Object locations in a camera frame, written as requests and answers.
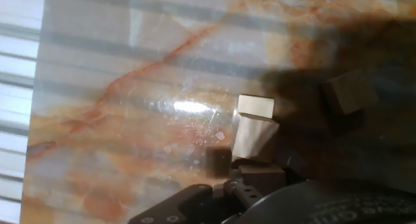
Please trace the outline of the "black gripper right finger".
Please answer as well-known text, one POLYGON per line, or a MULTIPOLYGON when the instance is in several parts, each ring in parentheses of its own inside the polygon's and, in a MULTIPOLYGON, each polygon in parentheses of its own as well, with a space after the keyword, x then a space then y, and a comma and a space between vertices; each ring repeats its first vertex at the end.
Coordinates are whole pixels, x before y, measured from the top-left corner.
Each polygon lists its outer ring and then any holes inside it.
POLYGON ((291 168, 285 168, 285 176, 288 186, 304 182, 304 178, 291 168))

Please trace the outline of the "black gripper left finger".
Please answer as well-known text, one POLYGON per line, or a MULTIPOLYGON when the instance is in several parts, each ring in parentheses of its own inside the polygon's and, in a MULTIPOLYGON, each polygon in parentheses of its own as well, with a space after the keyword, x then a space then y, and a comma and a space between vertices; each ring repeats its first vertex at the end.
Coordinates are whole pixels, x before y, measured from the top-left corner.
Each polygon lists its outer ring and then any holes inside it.
POLYGON ((234 223, 263 196, 241 179, 194 184, 131 218, 128 224, 234 223))

